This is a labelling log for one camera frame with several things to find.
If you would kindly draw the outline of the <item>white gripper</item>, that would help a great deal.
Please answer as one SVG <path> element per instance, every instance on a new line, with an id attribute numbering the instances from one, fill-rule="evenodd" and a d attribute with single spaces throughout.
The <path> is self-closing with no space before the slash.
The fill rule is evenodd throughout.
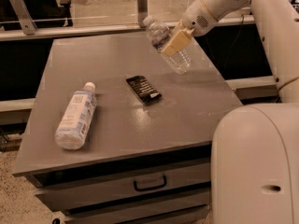
<path id="1" fill-rule="evenodd" d="M 162 53 L 168 57 L 173 56 L 189 46 L 192 42 L 192 36 L 207 34 L 217 23 L 218 21 L 204 0 L 195 0 L 186 9 L 182 21 L 179 21 L 172 29 L 172 36 L 162 49 Z"/>

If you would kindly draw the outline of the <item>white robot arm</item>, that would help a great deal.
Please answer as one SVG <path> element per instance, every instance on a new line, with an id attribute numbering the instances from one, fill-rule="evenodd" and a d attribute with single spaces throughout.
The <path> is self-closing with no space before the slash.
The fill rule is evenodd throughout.
<path id="1" fill-rule="evenodd" d="M 280 103 L 243 105 L 218 124 L 211 151 L 214 224 L 299 224 L 299 21 L 288 0 L 195 0 L 165 54 L 250 7 Z"/>

